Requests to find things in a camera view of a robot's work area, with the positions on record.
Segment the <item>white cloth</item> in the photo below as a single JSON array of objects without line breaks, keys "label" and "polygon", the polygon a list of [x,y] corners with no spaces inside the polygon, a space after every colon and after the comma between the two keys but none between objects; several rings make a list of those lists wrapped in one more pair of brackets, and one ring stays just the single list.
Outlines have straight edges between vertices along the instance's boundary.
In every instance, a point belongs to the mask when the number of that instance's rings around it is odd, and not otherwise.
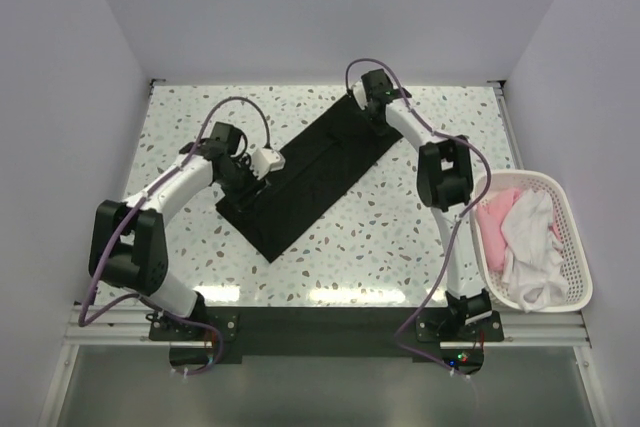
[{"label": "white cloth", "polygon": [[564,302],[569,283],[560,274],[562,243],[551,231],[553,202],[544,191],[527,190],[502,223],[507,242],[502,282],[525,312]]}]

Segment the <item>pink cloth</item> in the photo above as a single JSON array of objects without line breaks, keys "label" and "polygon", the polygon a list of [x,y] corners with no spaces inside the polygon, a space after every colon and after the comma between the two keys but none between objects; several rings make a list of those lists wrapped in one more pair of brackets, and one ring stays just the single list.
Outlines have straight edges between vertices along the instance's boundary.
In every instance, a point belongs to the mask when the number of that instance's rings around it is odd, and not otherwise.
[{"label": "pink cloth", "polygon": [[[507,242],[502,235],[502,222],[521,195],[521,189],[503,190],[491,199],[487,205],[479,205],[476,208],[476,219],[482,234],[487,267],[493,272],[502,272],[504,270],[504,254],[507,250]],[[551,230],[557,239],[561,241],[558,225],[555,221],[551,226]]]}]

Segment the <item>glass panel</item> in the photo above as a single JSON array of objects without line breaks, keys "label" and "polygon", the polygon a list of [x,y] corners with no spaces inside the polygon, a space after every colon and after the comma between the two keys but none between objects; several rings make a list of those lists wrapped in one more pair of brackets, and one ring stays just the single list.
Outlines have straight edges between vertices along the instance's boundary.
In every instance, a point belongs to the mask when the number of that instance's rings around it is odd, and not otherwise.
[{"label": "glass panel", "polygon": [[60,425],[594,426],[569,348],[500,348],[468,382],[408,359],[248,357],[186,383],[164,347],[85,347]]}]

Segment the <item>clothing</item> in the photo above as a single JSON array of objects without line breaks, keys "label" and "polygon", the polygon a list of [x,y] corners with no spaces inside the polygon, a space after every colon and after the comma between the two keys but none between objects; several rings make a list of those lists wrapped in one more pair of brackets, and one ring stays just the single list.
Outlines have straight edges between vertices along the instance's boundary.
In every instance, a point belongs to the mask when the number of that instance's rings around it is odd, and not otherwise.
[{"label": "clothing", "polygon": [[482,233],[487,267],[493,272],[504,270],[507,242],[504,240],[500,228],[504,218],[521,194],[522,190],[520,189],[503,190],[486,205],[479,205],[476,209],[476,220]]},{"label": "clothing", "polygon": [[526,312],[563,303],[569,290],[560,273],[562,243],[551,229],[553,219],[551,196],[527,190],[502,222],[506,242],[502,282]]}]

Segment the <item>white wall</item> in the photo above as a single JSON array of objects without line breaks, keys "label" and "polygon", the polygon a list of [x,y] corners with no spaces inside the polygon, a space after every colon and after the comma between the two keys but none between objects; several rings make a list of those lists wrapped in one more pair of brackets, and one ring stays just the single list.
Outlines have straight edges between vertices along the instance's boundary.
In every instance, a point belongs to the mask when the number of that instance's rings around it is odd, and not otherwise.
[{"label": "white wall", "polygon": [[567,190],[595,293],[586,309],[619,426],[638,425],[640,0],[555,0],[507,82],[527,168]]},{"label": "white wall", "polygon": [[105,0],[0,0],[0,425],[35,425],[145,77]]},{"label": "white wall", "polygon": [[109,0],[153,77],[339,81],[376,56],[405,81],[505,79],[552,0]]}]

